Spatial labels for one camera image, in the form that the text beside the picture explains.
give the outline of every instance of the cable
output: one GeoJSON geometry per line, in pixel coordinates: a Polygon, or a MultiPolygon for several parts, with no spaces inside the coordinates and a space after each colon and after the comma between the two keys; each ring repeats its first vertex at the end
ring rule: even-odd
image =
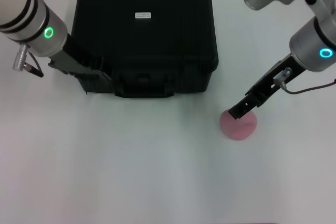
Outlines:
{"type": "Polygon", "coordinates": [[[327,87],[330,87],[330,86],[333,86],[336,84],[336,79],[334,80],[334,82],[330,83],[330,84],[326,84],[326,85],[322,85],[322,86],[318,86],[318,87],[314,87],[314,88],[310,88],[310,89],[304,89],[304,90],[301,90],[301,91],[297,91],[297,92],[292,92],[292,91],[289,91],[287,88],[286,88],[286,85],[281,85],[281,88],[288,94],[302,94],[302,93],[305,93],[305,92],[308,92],[308,91],[312,91],[312,90],[316,90],[316,89],[324,89],[324,88],[327,88],[327,87]]]}
{"type": "Polygon", "coordinates": [[[35,58],[35,56],[34,56],[31,52],[28,52],[28,53],[29,53],[29,55],[31,56],[31,58],[33,59],[33,61],[35,62],[35,64],[36,64],[38,70],[39,70],[40,72],[42,72],[42,69],[41,69],[41,67],[40,67],[40,64],[38,63],[38,61],[37,61],[37,59],[35,58]]]}

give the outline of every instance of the white tabletop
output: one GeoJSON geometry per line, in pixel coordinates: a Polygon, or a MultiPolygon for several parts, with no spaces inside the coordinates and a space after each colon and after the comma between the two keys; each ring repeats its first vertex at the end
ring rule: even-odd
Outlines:
{"type": "MultiPolygon", "coordinates": [[[[46,2],[71,30],[76,0],[46,2]]],[[[48,59],[42,79],[14,72],[18,46],[0,35],[0,223],[336,222],[336,88],[278,92],[242,142],[218,126],[312,12],[213,4],[219,67],[205,93],[168,99],[85,95],[48,59]]],[[[305,72],[289,89],[335,78],[305,72]]]]}

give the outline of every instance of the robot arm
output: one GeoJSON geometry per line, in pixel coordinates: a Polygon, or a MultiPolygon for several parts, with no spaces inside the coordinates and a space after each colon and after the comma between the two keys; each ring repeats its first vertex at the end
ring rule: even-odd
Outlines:
{"type": "Polygon", "coordinates": [[[0,6],[0,32],[20,44],[14,70],[25,68],[28,52],[49,57],[49,65],[63,73],[91,73],[99,68],[101,59],[74,42],[65,23],[44,0],[0,0],[0,6]]]}
{"type": "MultiPolygon", "coordinates": [[[[290,4],[294,0],[245,0],[245,3],[251,9],[259,10],[272,1],[290,4]]],[[[324,71],[336,62],[336,0],[306,2],[316,16],[291,38],[290,54],[270,69],[245,94],[245,98],[229,110],[235,119],[263,105],[280,88],[287,91],[286,83],[305,70],[324,71]]]]}

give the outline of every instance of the pink object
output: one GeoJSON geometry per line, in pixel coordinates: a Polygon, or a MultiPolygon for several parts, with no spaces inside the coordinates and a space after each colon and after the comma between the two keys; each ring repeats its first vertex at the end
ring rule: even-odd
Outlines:
{"type": "Polygon", "coordinates": [[[256,115],[250,111],[240,119],[234,119],[228,111],[220,117],[220,128],[223,133],[233,140],[244,140],[251,136],[257,127],[256,115]]]}

